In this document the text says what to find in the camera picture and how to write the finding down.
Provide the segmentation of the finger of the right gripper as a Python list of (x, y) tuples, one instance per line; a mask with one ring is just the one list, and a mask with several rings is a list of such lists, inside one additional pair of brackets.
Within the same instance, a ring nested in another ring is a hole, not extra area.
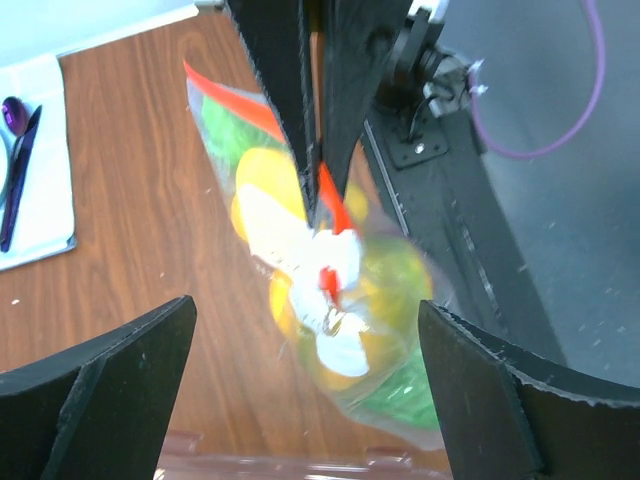
[(294, 157), (306, 213), (318, 200), (318, 141), (310, 52), (311, 1), (237, 0), (227, 8)]
[(409, 1), (322, 1), (321, 152), (339, 193)]

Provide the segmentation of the clear zip top bag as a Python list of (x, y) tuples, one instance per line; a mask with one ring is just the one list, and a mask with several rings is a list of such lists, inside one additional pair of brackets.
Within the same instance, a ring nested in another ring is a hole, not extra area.
[[(213, 82), (187, 67), (189, 106), (204, 142), (205, 96), (284, 143), (274, 114), (260, 94)], [(418, 349), (422, 301), (455, 302), (440, 267), (395, 226), (358, 183), (339, 196), (321, 185), (322, 214), (314, 234), (288, 254), (264, 259), (250, 252), (236, 212), (234, 172), (219, 168), (207, 151), (233, 229), (268, 281), (271, 317), (314, 384), (348, 417)]]

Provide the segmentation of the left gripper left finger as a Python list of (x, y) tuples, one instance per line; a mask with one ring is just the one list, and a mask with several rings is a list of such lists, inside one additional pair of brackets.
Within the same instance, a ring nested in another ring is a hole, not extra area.
[(196, 319), (181, 296), (2, 373), (2, 478), (152, 478)]

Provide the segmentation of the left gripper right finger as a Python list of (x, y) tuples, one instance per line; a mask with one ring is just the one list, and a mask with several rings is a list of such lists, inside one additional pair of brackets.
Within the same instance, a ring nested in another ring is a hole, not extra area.
[(638, 478), (638, 388), (542, 358), (431, 301), (418, 326), (454, 478)]

